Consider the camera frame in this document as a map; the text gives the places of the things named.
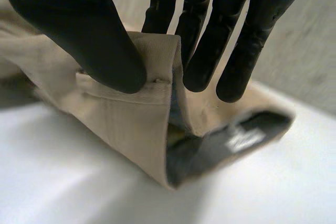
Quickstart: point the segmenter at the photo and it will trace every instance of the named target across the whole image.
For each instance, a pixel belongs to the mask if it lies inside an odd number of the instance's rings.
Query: khaki pants
[[[7,12],[1,14],[0,78],[22,71],[41,98],[75,116],[167,188],[278,139],[290,127],[291,113],[252,83],[233,104],[216,97],[215,82],[202,93],[187,91],[178,36],[129,33],[148,79],[139,93],[123,94],[82,73],[6,0],[1,4],[0,12]]]

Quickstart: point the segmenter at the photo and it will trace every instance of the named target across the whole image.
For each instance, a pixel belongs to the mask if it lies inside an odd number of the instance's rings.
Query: white table
[[[297,113],[279,143],[175,192],[70,116],[1,108],[0,223],[336,223],[336,121],[276,96]]]

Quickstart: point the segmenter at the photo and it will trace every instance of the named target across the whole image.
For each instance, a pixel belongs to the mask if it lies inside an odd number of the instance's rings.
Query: white label
[[[232,152],[239,152],[254,144],[261,142],[266,136],[260,129],[244,131],[241,127],[235,127],[232,131],[233,137],[226,143]]]

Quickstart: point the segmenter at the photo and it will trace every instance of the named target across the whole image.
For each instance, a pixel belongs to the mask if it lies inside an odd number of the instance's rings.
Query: beige fabric
[[[13,11],[9,6],[6,8],[13,20]],[[194,135],[202,136],[251,111],[276,110],[291,116],[253,84],[234,104],[220,101],[213,84],[203,93],[185,90],[178,36],[129,33],[143,56],[148,80],[139,93],[123,94],[81,73],[79,65],[65,51],[31,28],[18,32],[17,25],[2,20],[0,29],[1,62],[21,69],[37,86],[43,99],[75,116],[112,148],[168,188],[174,187],[168,183],[166,174],[166,136],[173,75],[184,123]]]

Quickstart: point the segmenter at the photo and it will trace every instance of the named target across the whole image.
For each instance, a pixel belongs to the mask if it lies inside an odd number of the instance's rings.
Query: black glove
[[[144,85],[144,64],[112,0],[9,1],[95,80],[125,93]]]
[[[176,0],[151,0],[144,33],[166,33]],[[213,0],[209,23],[196,48],[209,0],[184,0],[177,35],[182,40],[183,81],[194,92],[209,84],[230,39],[246,0]],[[235,49],[217,84],[217,96],[225,102],[239,100],[276,21],[294,0],[250,0],[247,17]]]

